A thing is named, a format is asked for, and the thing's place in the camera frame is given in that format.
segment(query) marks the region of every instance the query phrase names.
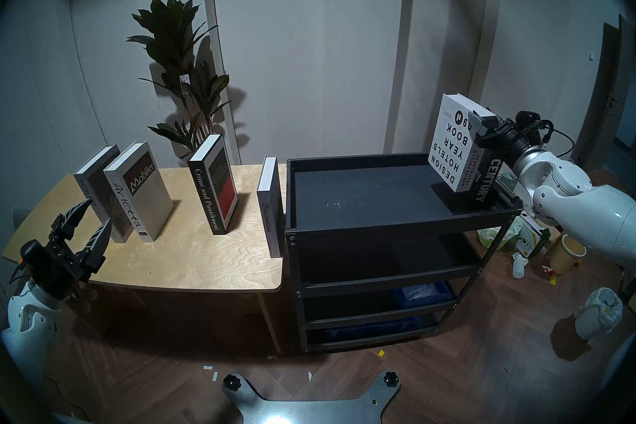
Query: table top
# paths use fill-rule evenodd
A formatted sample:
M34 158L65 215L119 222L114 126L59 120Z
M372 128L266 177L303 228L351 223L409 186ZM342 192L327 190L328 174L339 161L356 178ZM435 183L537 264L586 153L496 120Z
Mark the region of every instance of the table top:
M256 188L261 165L232 166L238 203L225 235L213 235L188 168L160 169L175 203L153 243L144 243L133 231L125 243L112 239L106 261L91 282L152 290L195 292L275 292L280 288L282 258L270 258ZM285 206L286 164L278 165L280 191ZM51 224L83 201L72 174L66 175L20 225L2 255L20 260L20 247L37 239L48 241ZM68 245L82 249L100 222L88 208Z

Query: wooden floor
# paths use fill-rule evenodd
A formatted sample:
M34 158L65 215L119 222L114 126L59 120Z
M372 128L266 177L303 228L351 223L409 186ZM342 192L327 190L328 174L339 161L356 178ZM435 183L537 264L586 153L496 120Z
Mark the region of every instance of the wooden floor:
M588 254L551 285L540 261L515 280L509 256L495 254L440 335L383 346L383 357L380 348L298 354L290 320L287 355L268 358L275 352L262 317L231 308L249 311L254 299L141 292L148 309L119 312L104 338L66 310L45 375L96 423L240 423L221 391L228 373L266 399L316 400L359 397L384 369L402 385L383 423L569 422L636 331L626 310L615 330L589 343L574 333L573 314L592 290L618 291L618 266ZM43 385L54 410L83 417L50 380Z

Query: gray book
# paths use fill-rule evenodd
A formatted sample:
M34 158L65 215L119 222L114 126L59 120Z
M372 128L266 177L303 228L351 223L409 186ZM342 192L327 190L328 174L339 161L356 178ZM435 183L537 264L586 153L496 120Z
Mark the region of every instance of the gray book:
M104 174L141 240L156 240L174 204L148 142L133 143Z
M111 229L113 241L125 243L132 232L132 224L104 175L104 169L117 156L119 156L117 145L104 147L73 173L73 176L84 196L90 199L90 204L99 221L104 222L108 217L113 219Z
M256 194L270 257L281 258L285 242L285 215L282 209L277 156L265 157Z

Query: black metal shelf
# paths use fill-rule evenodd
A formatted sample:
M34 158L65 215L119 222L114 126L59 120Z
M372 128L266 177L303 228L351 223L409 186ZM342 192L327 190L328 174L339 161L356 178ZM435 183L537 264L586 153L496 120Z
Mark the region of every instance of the black metal shelf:
M437 333L521 213L521 200L497 183L491 193L492 206L468 210L428 154L287 161L285 241L303 350ZM463 232L496 226L501 230L481 257ZM393 289L462 277L469 278L462 290L451 289L453 299L444 303L399 309L393 298ZM351 339L352 331L339 330L342 339L329 340L330 329L414 316L422 328L401 324L406 331Z
M305 298L305 328L313 330L361 325L453 309L457 303L457 295L448 284L447 286L452 293L452 299L414 308L400 308L393 290Z
M301 293L336 296L468 277L481 257L462 233L414 240L299 246Z

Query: trash bin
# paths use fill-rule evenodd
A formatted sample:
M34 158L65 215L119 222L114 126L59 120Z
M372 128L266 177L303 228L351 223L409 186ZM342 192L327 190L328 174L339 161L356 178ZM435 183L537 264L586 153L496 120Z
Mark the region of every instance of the trash bin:
M610 332L623 317L623 303L612 289L601 287L592 292L579 309L574 328L583 340L589 340L601 330Z

